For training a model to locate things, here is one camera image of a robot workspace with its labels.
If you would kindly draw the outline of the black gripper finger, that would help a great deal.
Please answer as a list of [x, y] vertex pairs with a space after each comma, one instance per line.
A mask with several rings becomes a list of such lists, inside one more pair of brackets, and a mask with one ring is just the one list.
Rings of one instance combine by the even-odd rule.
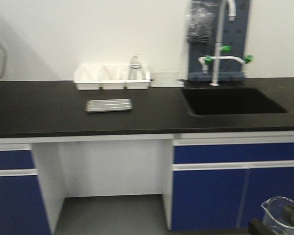
[[270, 235], [271, 230], [259, 219], [253, 218], [248, 221], [248, 233], [250, 235]]
[[281, 218], [285, 225], [294, 227], [294, 206], [284, 205], [281, 210]]

